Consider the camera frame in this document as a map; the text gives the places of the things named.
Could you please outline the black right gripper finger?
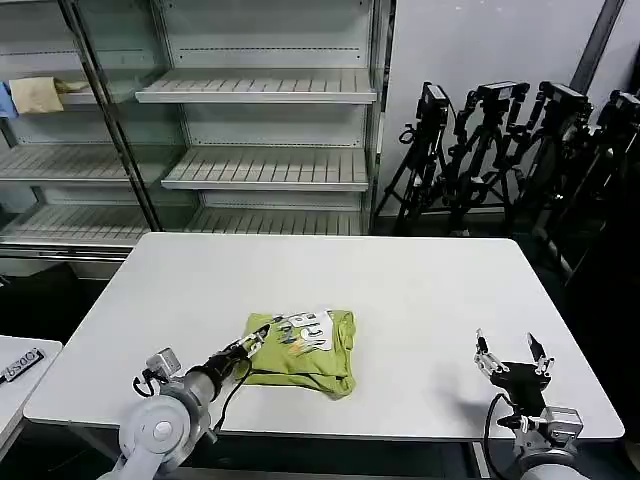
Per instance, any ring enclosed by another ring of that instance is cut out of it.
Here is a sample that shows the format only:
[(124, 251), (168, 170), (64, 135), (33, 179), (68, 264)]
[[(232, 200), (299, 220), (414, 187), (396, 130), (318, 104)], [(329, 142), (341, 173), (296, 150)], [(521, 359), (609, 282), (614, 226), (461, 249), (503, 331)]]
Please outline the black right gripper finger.
[(493, 376), (494, 374), (503, 374), (510, 371), (509, 367), (490, 351), (481, 329), (476, 330), (474, 362), (485, 376)]
[(546, 354), (543, 345), (532, 335), (527, 333), (529, 348), (536, 364), (535, 373), (541, 376), (550, 376), (551, 370), (555, 364), (555, 358)]

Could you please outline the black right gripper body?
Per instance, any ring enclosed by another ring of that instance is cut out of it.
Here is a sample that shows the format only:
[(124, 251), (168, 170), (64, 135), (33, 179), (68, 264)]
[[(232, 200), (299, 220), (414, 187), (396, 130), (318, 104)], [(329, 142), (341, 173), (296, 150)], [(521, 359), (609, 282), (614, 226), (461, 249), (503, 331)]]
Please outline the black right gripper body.
[(539, 416), (546, 407), (542, 392), (551, 381), (546, 373), (537, 373), (533, 364), (505, 362), (500, 371), (490, 374), (490, 382), (506, 391), (519, 415)]

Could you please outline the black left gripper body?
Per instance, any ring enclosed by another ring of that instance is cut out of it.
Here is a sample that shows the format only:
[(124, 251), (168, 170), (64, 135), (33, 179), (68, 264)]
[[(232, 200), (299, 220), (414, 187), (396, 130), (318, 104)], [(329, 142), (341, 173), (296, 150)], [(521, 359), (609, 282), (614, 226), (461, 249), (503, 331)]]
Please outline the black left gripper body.
[(248, 358), (249, 353), (242, 345), (229, 345), (207, 360), (205, 363), (207, 375), (212, 382), (223, 382), (238, 362)]

